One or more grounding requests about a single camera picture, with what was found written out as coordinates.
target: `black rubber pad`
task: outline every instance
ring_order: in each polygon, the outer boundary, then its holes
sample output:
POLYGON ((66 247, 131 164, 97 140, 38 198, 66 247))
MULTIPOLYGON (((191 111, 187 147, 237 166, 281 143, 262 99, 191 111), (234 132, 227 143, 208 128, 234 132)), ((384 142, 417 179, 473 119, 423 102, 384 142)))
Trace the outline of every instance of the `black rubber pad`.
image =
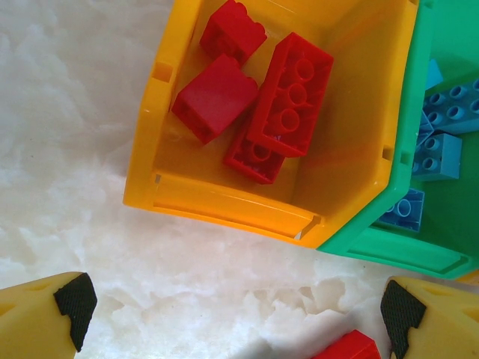
POLYGON ((76 351, 80 352, 87 334, 93 311, 97 306, 97 296, 86 273, 79 275, 55 294, 55 301, 62 316, 69 316, 71 321, 70 337, 76 351))
POLYGON ((419 327, 425 312, 426 306, 395 280, 388 283, 381 300, 381 314, 397 359, 406 355, 407 333, 411 327, 419 327))

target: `red 2x2 brick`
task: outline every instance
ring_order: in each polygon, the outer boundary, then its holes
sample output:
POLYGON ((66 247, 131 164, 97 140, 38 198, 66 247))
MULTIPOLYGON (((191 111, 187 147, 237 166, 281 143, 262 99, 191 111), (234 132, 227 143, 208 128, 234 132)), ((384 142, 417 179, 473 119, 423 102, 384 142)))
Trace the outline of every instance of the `red 2x2 brick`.
POLYGON ((171 110, 207 144, 254 102, 257 93, 256 82, 234 59, 221 55, 181 90, 171 110))
POLYGON ((200 44, 211 58, 225 54, 242 66, 265 40, 264 27, 248 16, 245 5, 228 0, 210 17, 200 44))
POLYGON ((381 356, 374 340, 360 331, 352 331, 312 359, 381 359, 381 356))
POLYGON ((257 183, 267 185, 275 182, 283 165, 284 156, 272 152, 246 139, 248 122, 230 145, 224 163, 257 183))

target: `building block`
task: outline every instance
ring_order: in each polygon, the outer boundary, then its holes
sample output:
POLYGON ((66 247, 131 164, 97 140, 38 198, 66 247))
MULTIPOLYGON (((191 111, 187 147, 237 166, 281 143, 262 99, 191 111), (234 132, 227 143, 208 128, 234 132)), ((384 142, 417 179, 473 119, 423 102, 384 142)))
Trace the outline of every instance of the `building block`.
POLYGON ((227 0, 210 17, 200 44, 211 58, 225 54, 242 66, 265 40, 264 27, 248 16, 245 5, 227 0))
POLYGON ((417 146, 421 146, 434 133, 433 125, 429 122, 424 111, 421 113, 421 123, 419 125, 417 146))
POLYGON ((333 57, 292 33, 275 48, 248 139, 286 157, 308 152, 333 57))
POLYGON ((72 359, 96 305, 91 279, 81 272, 0 290, 0 358, 72 359))
POLYGON ((374 340, 360 331, 352 331, 312 359, 381 359, 381 357, 374 340))
POLYGON ((452 135, 479 130, 479 79, 426 99, 424 112, 433 125, 452 135))
POLYGON ((459 179, 463 140, 442 133, 429 137, 417 147, 412 178, 419 181, 459 179))
POLYGON ((221 55, 181 90, 171 110, 207 144, 253 103, 257 93, 256 82, 235 60, 221 55))
POLYGON ((479 295, 425 280, 393 277, 381 314, 396 359, 477 359, 479 295))
POLYGON ((388 209, 376 223, 419 232, 423 207, 424 192, 411 188, 407 195, 388 209))
POLYGON ((437 61, 431 59, 429 61, 429 70, 427 71, 426 90, 429 90, 430 88, 439 85, 443 81, 444 78, 442 77, 441 70, 439 69, 437 61))
POLYGON ((284 156, 248 140, 247 129, 248 122, 233 140, 224 163, 262 185, 274 183, 284 156))

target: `green plastic bin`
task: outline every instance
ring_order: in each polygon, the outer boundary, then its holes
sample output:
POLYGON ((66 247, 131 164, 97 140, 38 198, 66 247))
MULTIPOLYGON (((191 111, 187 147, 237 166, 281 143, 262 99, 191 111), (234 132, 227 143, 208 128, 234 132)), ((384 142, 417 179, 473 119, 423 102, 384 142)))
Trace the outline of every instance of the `green plastic bin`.
POLYGON ((353 220, 318 248, 331 254, 457 279, 479 269, 479 132, 461 135, 463 156, 457 181, 411 181, 430 58, 445 81, 437 89, 479 77, 479 0, 422 0, 409 50, 396 152, 388 187, 353 220), (420 233, 372 225, 409 187, 425 191, 420 233))

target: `toy brick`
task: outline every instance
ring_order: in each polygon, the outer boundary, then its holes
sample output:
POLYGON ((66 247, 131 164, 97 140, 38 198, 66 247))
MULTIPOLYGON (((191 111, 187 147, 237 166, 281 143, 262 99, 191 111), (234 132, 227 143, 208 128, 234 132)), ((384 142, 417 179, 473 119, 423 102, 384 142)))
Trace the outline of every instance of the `toy brick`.
POLYGON ((411 188, 406 196, 393 205, 376 223, 419 232, 423 207, 424 192, 411 188))
POLYGON ((245 123, 232 142, 224 163, 262 185, 272 184, 283 165, 284 156, 246 138, 245 123))
POLYGON ((374 340, 360 331, 352 331, 312 359, 381 359, 381 357, 374 340))
POLYGON ((286 157, 308 152, 333 57, 292 33, 275 49, 248 139, 286 157))
POLYGON ((424 112, 433 125, 452 135, 479 130, 479 79, 426 99, 424 112))
POLYGON ((211 58, 225 54, 242 66, 265 40, 264 27, 248 16, 245 5, 228 0, 210 17, 200 44, 211 58))
POLYGON ((434 133, 433 125, 429 122, 424 111, 421 113, 421 123, 419 125, 418 140, 416 146, 421 146, 434 133))
POLYGON ((442 77, 441 70, 439 69, 437 61, 431 59, 429 61, 429 70, 427 71, 426 90, 429 90, 430 88, 439 85, 443 81, 444 78, 442 77))
POLYGON ((236 61, 222 55, 178 94, 171 109, 207 144, 218 137, 257 97, 257 84, 236 61))
POLYGON ((429 137, 417 147, 412 178, 419 181, 459 179, 463 140, 447 133, 429 137))

